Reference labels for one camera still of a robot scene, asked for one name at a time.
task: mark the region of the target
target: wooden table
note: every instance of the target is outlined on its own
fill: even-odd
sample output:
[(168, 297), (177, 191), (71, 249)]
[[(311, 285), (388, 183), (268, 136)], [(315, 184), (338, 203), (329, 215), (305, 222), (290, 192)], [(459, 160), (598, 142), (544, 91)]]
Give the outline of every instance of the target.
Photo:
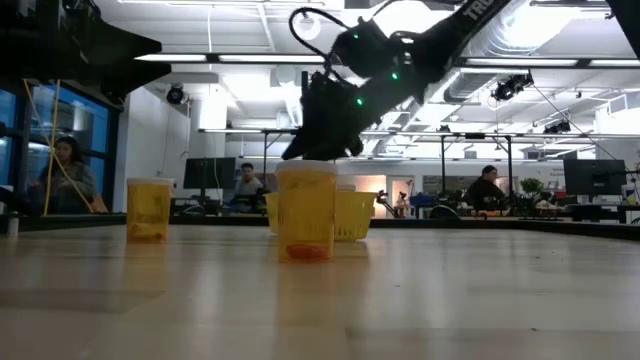
[(637, 244), (372, 230), (280, 265), (265, 228), (123, 226), (0, 239), (3, 360), (632, 359)]

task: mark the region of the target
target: blue window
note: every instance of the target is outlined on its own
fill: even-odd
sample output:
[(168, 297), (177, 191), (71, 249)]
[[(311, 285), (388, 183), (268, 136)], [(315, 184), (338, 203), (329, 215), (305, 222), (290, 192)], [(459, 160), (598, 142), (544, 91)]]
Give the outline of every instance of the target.
[(13, 127), (16, 115), (16, 97), (10, 92), (0, 90), (0, 122)]
[(49, 165), (49, 147), (30, 142), (27, 155), (27, 186), (40, 183), (40, 174), (47, 165)]
[(0, 185), (9, 185), (11, 138), (0, 139)]
[[(31, 134), (51, 136), (55, 97), (55, 85), (38, 86), (33, 89), (33, 99), (42, 124), (32, 116)], [(83, 150), (106, 152), (108, 121), (109, 110), (106, 107), (60, 88), (56, 138), (73, 136)]]
[(96, 192), (102, 194), (104, 183), (104, 160), (96, 157), (89, 158), (89, 167), (96, 178)]
[[(96, 192), (102, 194), (104, 185), (104, 160), (96, 157), (85, 157), (84, 160), (85, 163), (89, 165), (96, 179)], [(40, 183), (40, 174), (42, 174), (42, 171), (49, 165), (49, 147), (30, 142), (27, 164), (27, 184), (33, 185)]]

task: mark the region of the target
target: potted plant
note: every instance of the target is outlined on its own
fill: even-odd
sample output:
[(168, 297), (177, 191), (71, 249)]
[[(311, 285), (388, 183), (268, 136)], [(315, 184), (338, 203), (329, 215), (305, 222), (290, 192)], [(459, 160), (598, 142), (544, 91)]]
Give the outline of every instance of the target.
[(522, 188), (522, 192), (524, 192), (529, 199), (532, 199), (534, 196), (540, 195), (544, 189), (544, 184), (538, 179), (527, 178), (520, 181), (520, 187)]

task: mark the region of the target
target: black robotic arm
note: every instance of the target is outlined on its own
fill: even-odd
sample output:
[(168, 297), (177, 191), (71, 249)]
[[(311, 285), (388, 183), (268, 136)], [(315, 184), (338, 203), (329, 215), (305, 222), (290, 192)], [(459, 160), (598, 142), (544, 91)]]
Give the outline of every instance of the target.
[[(418, 102), (429, 84), (440, 81), (452, 68), (469, 41), (510, 0), (468, 0), (454, 14), (420, 34), (395, 33), (390, 38), (372, 20), (341, 33), (325, 55), (325, 72), (316, 72), (300, 99), (303, 126), (282, 155), (312, 160), (332, 160), (362, 152), (359, 135), (410, 96)], [(640, 13), (640, 1), (607, 0), (637, 54), (640, 25), (630, 14)], [(291, 15), (317, 9), (301, 8)], [(342, 80), (331, 70), (339, 61), (368, 80), (360, 87)]]

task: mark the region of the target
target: computer monitor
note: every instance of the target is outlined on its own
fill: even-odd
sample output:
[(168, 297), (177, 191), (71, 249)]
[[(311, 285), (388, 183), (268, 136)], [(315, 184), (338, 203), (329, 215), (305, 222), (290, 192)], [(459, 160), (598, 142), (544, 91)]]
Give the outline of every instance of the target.
[(627, 184), (623, 160), (564, 160), (569, 195), (620, 195)]
[(234, 189), (236, 158), (187, 159), (184, 169), (184, 189), (200, 189), (205, 197), (206, 189)]

